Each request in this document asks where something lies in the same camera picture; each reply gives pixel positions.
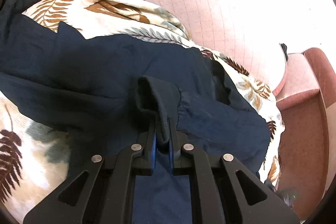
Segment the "cream leaf-print fleece blanket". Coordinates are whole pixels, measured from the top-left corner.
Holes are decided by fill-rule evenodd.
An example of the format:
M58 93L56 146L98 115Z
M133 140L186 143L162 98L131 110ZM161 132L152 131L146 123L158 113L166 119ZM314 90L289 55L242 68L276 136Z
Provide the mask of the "cream leaf-print fleece blanket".
M195 46L196 35L187 32L180 17L144 0L41 0L22 12L22 17L52 32L58 30L60 23L66 23L86 39L126 34L144 42ZM280 174L278 147L285 126L276 107L276 83L271 76L285 71L282 50L272 48L271 57L258 55L254 65L247 60L247 52L221 52L212 46L201 46L199 50L228 71L239 93L266 120L270 144L259 175L261 180L268 179L276 186ZM65 177L70 151L64 133L53 132L52 138L47 139L51 129L20 114L4 95L1 128L14 130L23 141L14 174L3 182L9 186L5 191L5 207L15 220L22 222Z

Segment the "navy blue garment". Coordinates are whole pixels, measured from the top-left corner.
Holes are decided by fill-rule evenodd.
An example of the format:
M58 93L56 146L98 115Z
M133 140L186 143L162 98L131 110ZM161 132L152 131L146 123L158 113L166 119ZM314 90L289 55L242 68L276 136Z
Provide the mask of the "navy blue garment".
M22 11L22 0L1 8L1 91L25 116L70 136L70 174L92 155L117 155L159 121L154 174L135 183L134 223L191 222L189 179L169 167L169 118L208 154L231 153L258 173L268 126L219 62L129 35L85 39L65 23L53 32Z

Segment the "reddish brown bed frame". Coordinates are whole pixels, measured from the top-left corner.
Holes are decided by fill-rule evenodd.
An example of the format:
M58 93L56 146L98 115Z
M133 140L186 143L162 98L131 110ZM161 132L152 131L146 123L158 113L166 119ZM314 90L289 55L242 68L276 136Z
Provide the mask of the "reddish brown bed frame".
M335 71L321 48L287 53L274 92L285 126L276 186L291 193L295 213L308 223L335 175Z

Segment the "small black object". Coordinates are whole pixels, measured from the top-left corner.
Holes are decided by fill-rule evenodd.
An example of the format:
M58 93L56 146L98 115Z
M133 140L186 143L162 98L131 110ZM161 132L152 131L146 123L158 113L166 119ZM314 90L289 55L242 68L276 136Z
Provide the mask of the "small black object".
M288 61L288 53L287 53L287 49L288 49L288 47L286 46L286 44L284 44L284 43L280 43L280 47L281 47L281 49L282 49L282 51L283 51L283 53L284 53L284 56L285 56L285 60L286 61Z

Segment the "pink quilted mattress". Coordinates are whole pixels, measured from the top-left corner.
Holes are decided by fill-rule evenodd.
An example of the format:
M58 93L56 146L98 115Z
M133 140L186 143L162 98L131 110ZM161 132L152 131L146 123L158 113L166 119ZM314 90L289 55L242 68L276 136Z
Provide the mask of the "pink quilted mattress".
M321 48L335 63L333 0L147 0L175 15L198 45L217 50L275 89L289 53Z

